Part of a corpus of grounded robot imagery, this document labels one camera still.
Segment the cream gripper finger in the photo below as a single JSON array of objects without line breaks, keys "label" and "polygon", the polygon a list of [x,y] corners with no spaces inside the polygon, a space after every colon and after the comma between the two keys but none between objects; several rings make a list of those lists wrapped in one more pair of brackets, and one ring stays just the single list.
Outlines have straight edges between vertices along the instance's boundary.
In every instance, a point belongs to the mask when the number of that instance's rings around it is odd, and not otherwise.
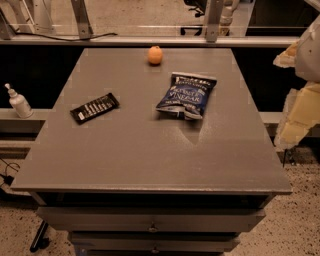
[{"label": "cream gripper finger", "polygon": [[291,149],[320,123],[320,84],[307,82],[291,89],[286,96],[282,118],[276,130],[274,145],[278,150]]}]

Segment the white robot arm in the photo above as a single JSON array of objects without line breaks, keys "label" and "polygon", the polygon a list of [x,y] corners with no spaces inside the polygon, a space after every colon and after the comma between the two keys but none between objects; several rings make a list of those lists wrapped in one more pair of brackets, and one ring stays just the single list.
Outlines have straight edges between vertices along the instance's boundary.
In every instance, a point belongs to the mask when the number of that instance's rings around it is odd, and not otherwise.
[{"label": "white robot arm", "polygon": [[274,139],[278,150],[291,149],[320,123],[320,17],[317,17],[297,42],[273,61],[281,68],[292,67],[306,81],[302,89],[291,89],[286,96],[283,116]]}]

